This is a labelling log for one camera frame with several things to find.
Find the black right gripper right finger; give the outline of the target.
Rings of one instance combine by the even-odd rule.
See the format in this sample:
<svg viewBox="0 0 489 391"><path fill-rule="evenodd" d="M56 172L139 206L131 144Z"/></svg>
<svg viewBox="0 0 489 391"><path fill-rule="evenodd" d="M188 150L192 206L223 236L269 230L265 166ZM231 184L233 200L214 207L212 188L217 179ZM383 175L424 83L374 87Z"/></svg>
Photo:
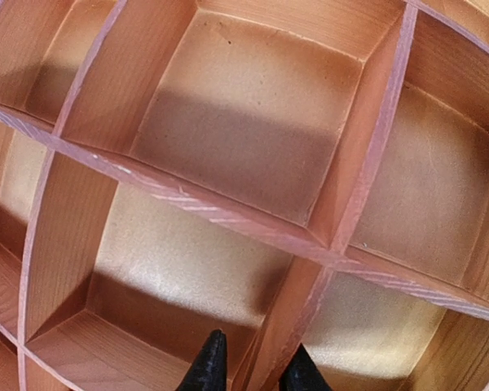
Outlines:
<svg viewBox="0 0 489 391"><path fill-rule="evenodd" d="M299 345L279 380L280 391L328 390L328 383L303 345Z"/></svg>

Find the orange compartment tray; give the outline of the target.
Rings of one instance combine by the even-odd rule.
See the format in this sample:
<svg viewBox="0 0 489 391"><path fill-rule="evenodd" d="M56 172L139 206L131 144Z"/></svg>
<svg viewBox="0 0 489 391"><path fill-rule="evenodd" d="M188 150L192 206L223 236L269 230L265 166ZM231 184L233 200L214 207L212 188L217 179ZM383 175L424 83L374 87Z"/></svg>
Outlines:
<svg viewBox="0 0 489 391"><path fill-rule="evenodd" d="M0 1L0 390L489 390L489 1Z"/></svg>

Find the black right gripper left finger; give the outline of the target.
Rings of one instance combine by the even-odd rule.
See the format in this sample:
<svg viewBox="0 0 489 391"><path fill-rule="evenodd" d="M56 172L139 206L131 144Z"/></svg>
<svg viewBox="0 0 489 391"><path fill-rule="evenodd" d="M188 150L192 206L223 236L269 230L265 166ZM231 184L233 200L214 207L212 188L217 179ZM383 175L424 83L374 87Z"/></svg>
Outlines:
<svg viewBox="0 0 489 391"><path fill-rule="evenodd" d="M181 390L227 389L227 337L213 330L181 382Z"/></svg>

